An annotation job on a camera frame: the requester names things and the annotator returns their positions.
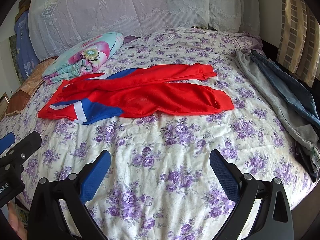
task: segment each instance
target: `finger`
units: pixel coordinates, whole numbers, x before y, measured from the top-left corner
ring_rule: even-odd
[[[27,231],[25,230],[23,223],[20,220],[17,235],[21,238],[21,240],[27,240]]]
[[[19,229],[19,219],[16,214],[14,204],[9,202],[8,204],[8,210],[9,210],[9,224],[13,228],[14,231],[18,231]]]

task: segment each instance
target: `screw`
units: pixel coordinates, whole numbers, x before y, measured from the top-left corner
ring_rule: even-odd
[[[249,173],[245,173],[245,174],[243,175],[243,177],[244,177],[246,180],[252,179],[252,176],[251,176]]]
[[[279,178],[274,178],[274,181],[276,184],[281,184],[281,179],[279,179]]]
[[[77,177],[77,174],[71,173],[71,174],[68,176],[68,179],[74,180],[74,179],[76,179],[76,177]]]
[[[39,183],[40,183],[40,184],[44,184],[46,181],[47,181],[46,178],[41,178],[41,179],[39,180]]]

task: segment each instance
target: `wall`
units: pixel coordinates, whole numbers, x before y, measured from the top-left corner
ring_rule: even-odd
[[[259,7],[260,37],[278,48],[282,24],[281,0],[259,0]]]
[[[11,90],[12,93],[14,93],[20,87],[20,81],[13,65],[10,42],[8,38],[0,42],[0,61],[0,65],[4,70],[6,81],[9,84],[7,90]]]
[[[0,26],[0,96],[7,93],[11,97],[19,87],[20,82],[15,71],[10,51],[9,37],[15,35],[14,18],[19,12],[19,1],[12,6],[11,10]]]

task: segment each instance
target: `striped curtain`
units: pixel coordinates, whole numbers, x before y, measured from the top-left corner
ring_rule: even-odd
[[[307,83],[320,79],[320,26],[304,0],[282,0],[277,61]]]

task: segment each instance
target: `bed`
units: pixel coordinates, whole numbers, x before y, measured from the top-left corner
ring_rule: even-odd
[[[19,195],[30,208],[38,180],[65,179],[93,162],[102,150],[111,167],[86,206],[108,239],[212,239],[234,203],[224,194],[209,165],[218,149],[228,162],[256,179],[281,178],[293,209],[315,186],[294,158],[294,140],[269,104],[236,66],[237,50],[262,53],[258,36],[191,28],[158,30],[122,46],[102,72],[157,64],[211,64],[216,77],[203,82],[223,90],[235,109],[214,115],[111,118],[91,125],[67,119],[43,120],[37,112],[58,84],[41,86],[26,110],[1,122],[0,137],[14,132],[17,141],[32,131],[41,148],[25,163]],[[71,231],[77,234],[65,203]],[[248,235],[258,211],[256,201],[241,233]]]

